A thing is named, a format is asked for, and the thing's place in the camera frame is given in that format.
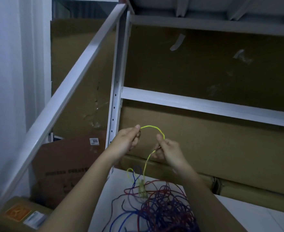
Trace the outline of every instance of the yellow wire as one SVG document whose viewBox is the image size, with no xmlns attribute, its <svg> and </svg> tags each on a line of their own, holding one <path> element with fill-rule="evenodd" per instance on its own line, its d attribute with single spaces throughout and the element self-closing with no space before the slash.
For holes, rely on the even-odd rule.
<svg viewBox="0 0 284 232">
<path fill-rule="evenodd" d="M 158 127 L 156 127 L 156 126 L 153 126 L 153 125 L 146 125 L 146 126 L 141 127 L 140 129 L 144 129 L 144 128 L 147 128 L 147 127 L 151 127 L 151 128 L 158 129 L 159 132 L 162 134 L 163 139 L 165 139 L 164 133 L 160 130 L 160 128 L 158 128 Z M 146 160 L 146 162 L 145 162 L 144 170 L 143 170 L 143 192 L 142 192 L 142 196 L 145 196 L 145 197 L 147 196 L 146 191 L 145 191 L 145 188 L 144 188 L 144 184 L 145 184 L 145 170 L 146 170 L 147 161 L 148 161 L 149 157 L 151 157 L 152 153 L 149 154 L 149 156 L 148 156 L 148 158 L 147 158 L 147 160 Z M 132 172 L 134 172 L 134 171 L 133 171 L 132 168 L 128 168 L 128 169 L 127 169 L 127 176 L 128 176 L 129 179 L 131 179 L 131 178 L 129 177 L 129 173 L 128 173 L 129 170 L 131 170 Z"/>
</svg>

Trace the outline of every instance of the hand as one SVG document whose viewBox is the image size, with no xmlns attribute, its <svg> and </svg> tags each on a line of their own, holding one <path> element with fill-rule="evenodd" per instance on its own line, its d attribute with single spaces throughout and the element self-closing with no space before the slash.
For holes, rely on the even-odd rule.
<svg viewBox="0 0 284 232">
<path fill-rule="evenodd" d="M 166 159 L 167 163 L 177 172 L 183 167 L 189 166 L 177 142 L 167 138 L 163 139 L 160 134 L 157 134 L 156 137 L 158 143 L 155 146 L 157 151 L 152 155 L 154 158 Z"/>
<path fill-rule="evenodd" d="M 138 144 L 140 135 L 140 125 L 122 129 L 118 131 L 106 151 L 113 156 L 113 161 L 117 161 Z"/>
</svg>

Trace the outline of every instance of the forearm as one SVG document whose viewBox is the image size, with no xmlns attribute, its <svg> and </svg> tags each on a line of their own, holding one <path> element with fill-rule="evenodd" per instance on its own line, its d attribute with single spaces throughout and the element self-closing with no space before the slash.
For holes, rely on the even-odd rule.
<svg viewBox="0 0 284 232">
<path fill-rule="evenodd" d="M 112 165 L 113 160 L 105 150 L 39 231 L 87 231 Z"/>
<path fill-rule="evenodd" d="M 201 232 L 246 231 L 189 165 L 181 168 L 178 174 Z"/>
</svg>

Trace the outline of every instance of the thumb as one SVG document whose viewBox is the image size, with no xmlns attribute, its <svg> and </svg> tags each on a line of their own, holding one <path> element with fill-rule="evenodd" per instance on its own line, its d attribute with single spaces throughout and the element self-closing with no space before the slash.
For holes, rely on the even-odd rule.
<svg viewBox="0 0 284 232">
<path fill-rule="evenodd" d="M 157 141 L 159 142 L 161 148 L 166 151 L 168 148 L 168 144 L 165 142 L 165 140 L 163 139 L 163 137 L 160 134 L 157 134 L 156 136 Z"/>
<path fill-rule="evenodd" d="M 136 135 L 139 133 L 140 131 L 140 125 L 136 125 L 135 127 L 133 127 L 130 132 L 127 134 L 127 136 L 130 138 L 130 140 L 132 141 Z"/>
</svg>

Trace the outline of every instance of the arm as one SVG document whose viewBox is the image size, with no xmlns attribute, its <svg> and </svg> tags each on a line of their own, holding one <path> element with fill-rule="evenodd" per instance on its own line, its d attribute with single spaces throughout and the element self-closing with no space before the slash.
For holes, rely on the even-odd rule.
<svg viewBox="0 0 284 232">
<path fill-rule="evenodd" d="M 179 144 L 168 139 L 163 140 L 161 135 L 157 135 L 157 140 L 159 144 L 156 148 L 160 145 L 162 149 L 157 151 L 155 157 L 165 158 L 182 178 L 183 187 L 201 232 L 246 232 L 188 164 Z"/>
<path fill-rule="evenodd" d="M 109 170 L 139 141 L 140 126 L 120 130 L 39 232 L 87 231 Z"/>
</svg>

